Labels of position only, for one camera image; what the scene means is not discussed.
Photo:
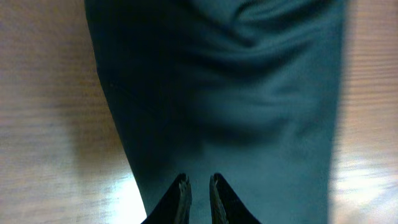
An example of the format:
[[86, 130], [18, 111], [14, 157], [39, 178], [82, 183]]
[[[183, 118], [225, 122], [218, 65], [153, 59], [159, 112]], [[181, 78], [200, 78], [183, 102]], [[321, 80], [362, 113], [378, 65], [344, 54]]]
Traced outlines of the black leggings with red waistband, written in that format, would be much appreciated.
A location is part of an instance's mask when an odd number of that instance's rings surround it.
[[93, 0], [98, 77], [146, 213], [220, 173], [261, 223], [327, 223], [345, 1]]

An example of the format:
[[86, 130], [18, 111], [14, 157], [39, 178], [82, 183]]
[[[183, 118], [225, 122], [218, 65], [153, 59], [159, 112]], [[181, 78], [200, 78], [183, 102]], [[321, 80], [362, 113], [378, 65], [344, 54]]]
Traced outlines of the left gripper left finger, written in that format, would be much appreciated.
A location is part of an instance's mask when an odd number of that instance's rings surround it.
[[191, 204], [189, 177], [187, 174], [179, 174], [141, 224], [189, 224]]

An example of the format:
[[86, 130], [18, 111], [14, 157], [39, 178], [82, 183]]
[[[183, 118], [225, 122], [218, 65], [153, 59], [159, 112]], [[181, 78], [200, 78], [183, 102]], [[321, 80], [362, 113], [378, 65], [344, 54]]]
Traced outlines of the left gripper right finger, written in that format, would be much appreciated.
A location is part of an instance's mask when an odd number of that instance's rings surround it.
[[210, 177], [212, 224], [261, 224], [220, 174]]

